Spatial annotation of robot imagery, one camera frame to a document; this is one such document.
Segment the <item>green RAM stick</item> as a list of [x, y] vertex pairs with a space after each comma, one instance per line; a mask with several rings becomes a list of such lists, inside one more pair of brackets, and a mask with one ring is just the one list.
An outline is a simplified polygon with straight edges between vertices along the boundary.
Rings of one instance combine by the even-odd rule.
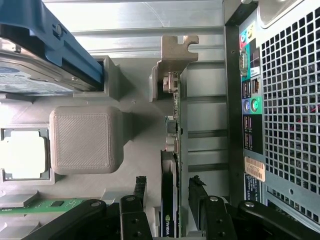
[[25, 207], [0, 208], [0, 217], [65, 213], [86, 200], [88, 198], [37, 199]]

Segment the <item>hard disk with blue carrier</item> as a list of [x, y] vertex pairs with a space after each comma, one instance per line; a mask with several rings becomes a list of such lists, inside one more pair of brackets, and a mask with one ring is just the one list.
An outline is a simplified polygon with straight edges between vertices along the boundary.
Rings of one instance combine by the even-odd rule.
[[100, 92], [104, 81], [104, 67], [42, 0], [0, 0], [0, 93]]

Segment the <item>silver CPU chip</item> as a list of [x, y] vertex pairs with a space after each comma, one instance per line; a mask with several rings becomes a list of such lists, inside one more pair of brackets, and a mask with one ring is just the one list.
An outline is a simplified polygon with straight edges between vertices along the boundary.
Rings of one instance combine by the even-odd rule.
[[7, 180], [41, 178], [47, 158], [47, 139], [39, 131], [13, 130], [0, 140], [0, 169]]

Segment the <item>tan barcode sticker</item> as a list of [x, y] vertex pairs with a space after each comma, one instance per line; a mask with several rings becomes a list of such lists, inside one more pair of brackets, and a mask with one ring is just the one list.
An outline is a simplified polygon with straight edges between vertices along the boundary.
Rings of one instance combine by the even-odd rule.
[[261, 182], [266, 181], [266, 168], [265, 164], [255, 160], [249, 156], [244, 157], [244, 170], [247, 174], [255, 177]]

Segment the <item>black open PC case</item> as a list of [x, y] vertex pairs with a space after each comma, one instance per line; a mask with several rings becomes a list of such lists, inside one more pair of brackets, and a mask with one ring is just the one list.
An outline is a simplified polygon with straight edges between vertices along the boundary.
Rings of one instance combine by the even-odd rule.
[[[230, 203], [257, 201], [320, 240], [320, 0], [222, 0]], [[265, 182], [244, 157], [265, 165]]]

